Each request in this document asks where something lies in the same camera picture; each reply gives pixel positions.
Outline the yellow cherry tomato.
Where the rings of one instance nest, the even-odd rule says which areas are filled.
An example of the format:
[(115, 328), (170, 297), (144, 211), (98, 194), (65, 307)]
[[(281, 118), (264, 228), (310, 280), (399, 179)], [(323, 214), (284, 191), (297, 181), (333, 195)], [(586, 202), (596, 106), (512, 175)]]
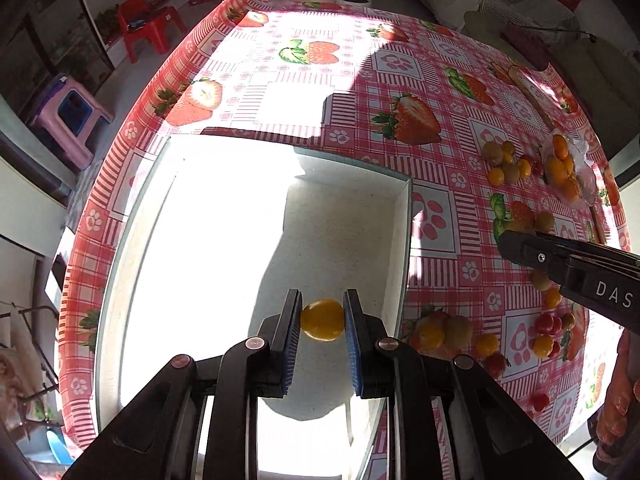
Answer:
[(334, 299), (320, 299), (307, 304), (300, 312), (300, 329), (318, 341), (334, 341), (345, 330), (342, 305)]

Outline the glass bowl of oranges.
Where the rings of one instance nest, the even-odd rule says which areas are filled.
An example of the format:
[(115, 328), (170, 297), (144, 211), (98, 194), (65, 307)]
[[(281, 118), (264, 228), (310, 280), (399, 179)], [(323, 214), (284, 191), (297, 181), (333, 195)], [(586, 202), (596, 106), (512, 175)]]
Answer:
[(565, 206), (586, 210), (598, 198), (596, 176), (575, 143), (559, 129), (550, 133), (540, 149), (544, 177)]

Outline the white rectangular tray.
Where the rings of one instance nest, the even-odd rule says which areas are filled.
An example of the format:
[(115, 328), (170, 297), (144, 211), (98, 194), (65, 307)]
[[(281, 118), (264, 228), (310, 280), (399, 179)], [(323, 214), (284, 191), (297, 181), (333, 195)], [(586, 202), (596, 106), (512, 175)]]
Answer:
[(213, 399), (195, 365), (258, 335), (290, 290), (354, 290), (390, 335), (405, 296), (412, 181), (292, 145), (172, 136), (134, 202), (96, 345), (106, 449), (90, 479), (194, 479)]

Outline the strawberry checkered tablecloth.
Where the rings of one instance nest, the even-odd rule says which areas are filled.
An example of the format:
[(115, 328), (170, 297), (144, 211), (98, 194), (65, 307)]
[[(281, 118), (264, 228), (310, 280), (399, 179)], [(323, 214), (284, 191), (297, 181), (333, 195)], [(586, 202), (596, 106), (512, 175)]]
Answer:
[[(224, 0), (163, 62), (122, 122), (81, 214), (58, 326), (66, 438), (96, 430), (96, 336), (117, 248), (140, 188), (172, 136), (228, 136), (340, 155), (412, 181), (401, 324), (428, 307), (493, 334), (510, 360), (501, 385), (563, 441), (603, 401), (596, 361), (611, 363), (611, 323), (540, 292), (500, 258), (496, 235), (526, 211), (550, 212), (556, 234), (631, 246), (601, 140), (558, 71), (417, 18), (334, 3)], [(559, 129), (585, 155), (598, 198), (562, 204), (540, 149)], [(572, 311), (555, 358), (533, 354), (534, 318)]]

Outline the pink plastic stool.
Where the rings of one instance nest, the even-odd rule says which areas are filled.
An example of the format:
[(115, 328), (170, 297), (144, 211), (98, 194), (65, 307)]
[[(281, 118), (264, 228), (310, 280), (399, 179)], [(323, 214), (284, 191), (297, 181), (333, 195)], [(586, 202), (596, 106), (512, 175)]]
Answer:
[(64, 157), (84, 170), (93, 160), (87, 141), (100, 120), (110, 124), (114, 115), (72, 76), (58, 74), (35, 102), (28, 125), (44, 130)]

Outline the red plastic chair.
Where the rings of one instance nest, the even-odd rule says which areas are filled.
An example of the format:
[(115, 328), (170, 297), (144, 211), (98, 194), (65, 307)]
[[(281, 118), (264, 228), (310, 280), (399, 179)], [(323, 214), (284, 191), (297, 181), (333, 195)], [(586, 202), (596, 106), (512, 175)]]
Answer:
[(137, 62), (134, 44), (147, 41), (158, 54), (169, 51), (166, 28), (174, 24), (180, 32), (188, 29), (174, 6), (152, 8), (144, 0), (126, 0), (117, 9), (117, 19), (131, 64)]

